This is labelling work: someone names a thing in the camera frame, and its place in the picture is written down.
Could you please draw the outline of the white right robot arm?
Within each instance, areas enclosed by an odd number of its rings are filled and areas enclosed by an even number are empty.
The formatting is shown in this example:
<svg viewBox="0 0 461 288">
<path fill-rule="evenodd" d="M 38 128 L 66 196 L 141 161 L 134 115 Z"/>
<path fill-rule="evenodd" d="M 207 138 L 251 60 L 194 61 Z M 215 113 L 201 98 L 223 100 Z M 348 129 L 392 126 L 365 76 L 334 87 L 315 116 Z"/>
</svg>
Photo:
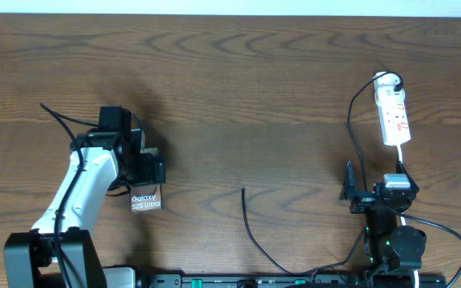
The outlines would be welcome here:
<svg viewBox="0 0 461 288">
<path fill-rule="evenodd" d="M 351 202 L 352 214 L 366 218 L 365 251 L 371 266 L 362 272 L 368 287 L 413 287 L 414 272 L 422 266 L 426 234 L 413 226 L 398 224 L 398 216 L 411 207 L 419 187 L 401 162 L 394 174 L 385 174 L 371 191 L 359 191 L 355 173 L 347 163 L 339 198 Z"/>
</svg>

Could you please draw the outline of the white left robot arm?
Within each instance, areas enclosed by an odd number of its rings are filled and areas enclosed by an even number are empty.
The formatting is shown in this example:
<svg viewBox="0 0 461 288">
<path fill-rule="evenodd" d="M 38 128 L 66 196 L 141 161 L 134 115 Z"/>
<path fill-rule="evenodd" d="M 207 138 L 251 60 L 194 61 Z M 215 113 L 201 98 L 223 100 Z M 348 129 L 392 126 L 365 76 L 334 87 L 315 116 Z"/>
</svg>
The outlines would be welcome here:
<svg viewBox="0 0 461 288">
<path fill-rule="evenodd" d="M 4 245 L 10 287 L 147 287 L 133 266 L 101 264 L 92 233 L 107 197 L 127 196 L 130 210 L 162 209 L 166 168 L 158 148 L 145 145 L 135 114 L 103 106 L 98 123 L 70 134 L 70 164 L 53 201 L 27 232 Z"/>
</svg>

